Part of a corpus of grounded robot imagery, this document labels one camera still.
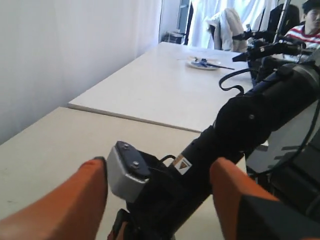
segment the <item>person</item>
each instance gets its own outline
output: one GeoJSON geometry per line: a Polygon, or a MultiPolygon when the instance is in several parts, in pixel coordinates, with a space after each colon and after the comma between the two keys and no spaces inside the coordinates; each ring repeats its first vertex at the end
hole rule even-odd
{"type": "Polygon", "coordinates": [[[286,37],[300,40],[307,49],[320,48],[320,0],[308,0],[302,5],[305,23],[291,28],[286,37]]]}

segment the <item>black cable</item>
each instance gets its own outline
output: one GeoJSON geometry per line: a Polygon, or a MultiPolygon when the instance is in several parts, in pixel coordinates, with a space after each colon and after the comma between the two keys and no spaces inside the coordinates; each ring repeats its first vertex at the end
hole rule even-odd
{"type": "Polygon", "coordinates": [[[318,103],[317,103],[317,106],[316,106],[316,109],[314,112],[314,116],[311,121],[309,131],[307,132],[307,134],[306,134],[305,138],[303,139],[301,145],[299,146],[298,150],[287,161],[273,167],[272,169],[253,174],[250,177],[255,179],[255,178],[260,177],[262,175],[267,175],[267,174],[272,173],[275,170],[278,170],[280,168],[284,168],[284,167],[288,166],[290,163],[292,163],[296,159],[296,157],[298,157],[302,153],[303,149],[307,146],[307,144],[310,140],[310,137],[315,130],[315,127],[316,127],[316,124],[318,121],[318,117],[319,117],[319,112],[320,112],[320,99],[318,100],[318,103]]]}
{"type": "Polygon", "coordinates": [[[167,155],[167,156],[161,158],[161,159],[160,159],[160,162],[163,163],[163,162],[164,162],[165,160],[167,160],[167,159],[176,159],[176,157],[173,156],[173,155],[167,155]]]}
{"type": "Polygon", "coordinates": [[[241,85],[235,85],[232,87],[223,87],[222,84],[228,80],[229,78],[232,78],[234,76],[240,75],[240,74],[244,74],[244,73],[248,73],[248,72],[258,72],[256,69],[254,68],[246,68],[246,69],[242,69],[239,71],[234,71],[228,75],[225,75],[223,78],[220,79],[219,81],[219,87],[223,90],[223,91],[230,91],[231,89],[238,89],[240,91],[240,95],[244,95],[245,94],[245,90],[241,85]]]}

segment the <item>warning label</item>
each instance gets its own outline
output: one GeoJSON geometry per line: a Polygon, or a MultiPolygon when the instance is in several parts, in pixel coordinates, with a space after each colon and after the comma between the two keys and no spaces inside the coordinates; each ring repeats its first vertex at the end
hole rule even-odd
{"type": "Polygon", "coordinates": [[[179,155],[172,164],[181,175],[184,175],[192,167],[192,164],[182,155],[179,155]]]}

